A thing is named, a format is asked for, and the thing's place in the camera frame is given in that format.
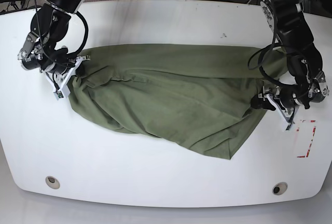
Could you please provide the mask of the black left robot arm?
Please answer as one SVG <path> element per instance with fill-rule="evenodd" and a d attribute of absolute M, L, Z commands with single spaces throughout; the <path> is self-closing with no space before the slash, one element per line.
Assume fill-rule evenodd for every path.
<path fill-rule="evenodd" d="M 329 94 L 323 72 L 323 59 L 314 45 L 314 37 L 303 14 L 304 0 L 263 0 L 261 8 L 273 32 L 272 43 L 256 52 L 259 56 L 256 68 L 264 79 L 276 89 L 262 92 L 253 100 L 259 108 L 295 111 L 302 105 L 319 103 Z M 295 83 L 285 84 L 268 75 L 264 69 L 266 59 L 274 48 L 284 48 L 288 72 Z"/>

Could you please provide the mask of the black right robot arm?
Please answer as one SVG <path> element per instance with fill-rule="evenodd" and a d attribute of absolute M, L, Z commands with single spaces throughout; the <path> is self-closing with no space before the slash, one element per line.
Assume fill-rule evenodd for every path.
<path fill-rule="evenodd" d="M 88 39 L 88 24 L 78 8 L 84 0 L 46 0 L 36 10 L 23 48 L 18 54 L 22 67 L 29 71 L 39 68 L 43 72 L 64 74 L 75 67 L 76 59 Z M 85 32 L 81 45 L 74 52 L 66 47 L 56 49 L 67 31 L 71 15 L 83 22 Z"/>

